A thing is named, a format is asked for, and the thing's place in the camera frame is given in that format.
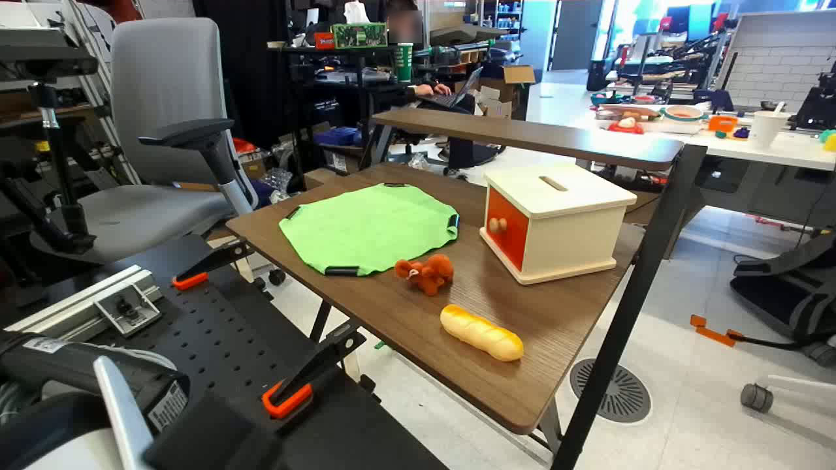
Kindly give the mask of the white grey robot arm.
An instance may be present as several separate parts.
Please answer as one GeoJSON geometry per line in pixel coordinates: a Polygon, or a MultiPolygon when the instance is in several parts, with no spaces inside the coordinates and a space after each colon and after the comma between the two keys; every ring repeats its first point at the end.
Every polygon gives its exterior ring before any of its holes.
{"type": "Polygon", "coordinates": [[[2,427],[15,457],[37,460],[84,430],[114,430],[122,467],[272,470],[283,444],[214,391],[190,394],[190,379],[131,349],[2,335],[2,375],[56,397],[2,427]]]}

